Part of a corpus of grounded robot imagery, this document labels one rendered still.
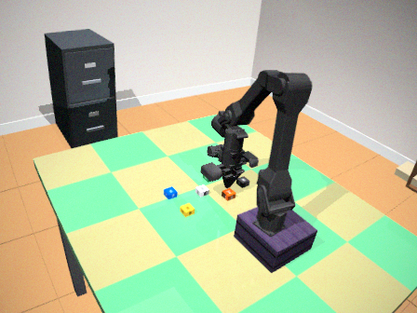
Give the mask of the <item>yellow block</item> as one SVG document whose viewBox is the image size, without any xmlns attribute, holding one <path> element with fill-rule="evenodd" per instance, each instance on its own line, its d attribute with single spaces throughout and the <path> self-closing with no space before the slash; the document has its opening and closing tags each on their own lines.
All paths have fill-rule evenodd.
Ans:
<svg viewBox="0 0 417 313">
<path fill-rule="evenodd" d="M 189 217 L 195 214 L 195 209 L 188 203 L 186 205 L 180 206 L 180 213 L 185 217 Z"/>
</svg>

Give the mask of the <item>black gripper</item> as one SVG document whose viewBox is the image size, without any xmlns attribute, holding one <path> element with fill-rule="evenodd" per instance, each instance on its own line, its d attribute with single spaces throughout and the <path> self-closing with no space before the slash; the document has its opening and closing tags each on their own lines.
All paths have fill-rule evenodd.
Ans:
<svg viewBox="0 0 417 313">
<path fill-rule="evenodd" d="M 250 151 L 245 152 L 243 147 L 232 150 L 221 145 L 222 164 L 215 165 L 213 162 L 202 165 L 200 172 L 211 182 L 223 179 L 225 188 L 230 188 L 236 179 L 245 172 L 242 165 L 249 163 L 251 168 L 257 167 L 259 159 Z"/>
</svg>

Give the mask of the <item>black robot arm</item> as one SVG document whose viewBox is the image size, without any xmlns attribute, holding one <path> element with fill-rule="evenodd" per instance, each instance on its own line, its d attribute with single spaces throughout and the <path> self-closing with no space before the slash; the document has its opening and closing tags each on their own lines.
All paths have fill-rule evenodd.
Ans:
<svg viewBox="0 0 417 313">
<path fill-rule="evenodd" d="M 298 115 L 307 104 L 313 82 L 307 74 L 264 70 L 242 99 L 229 104 L 211 120 L 211 126 L 224 138 L 224 146 L 239 150 L 248 138 L 241 125 L 249 125 L 255 110 L 273 92 L 276 122 L 267 169 L 260 170 L 257 186 L 257 215 L 252 223 L 272 237 L 285 228 L 284 221 L 295 205 L 289 162 Z"/>
</svg>

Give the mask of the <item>orange block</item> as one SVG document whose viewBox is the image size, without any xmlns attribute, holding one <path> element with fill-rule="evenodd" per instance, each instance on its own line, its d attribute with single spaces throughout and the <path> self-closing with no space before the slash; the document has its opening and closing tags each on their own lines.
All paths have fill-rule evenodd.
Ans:
<svg viewBox="0 0 417 313">
<path fill-rule="evenodd" d="M 227 201 L 234 199 L 235 195 L 236 193 L 231 188 L 222 191 L 222 197 Z"/>
</svg>

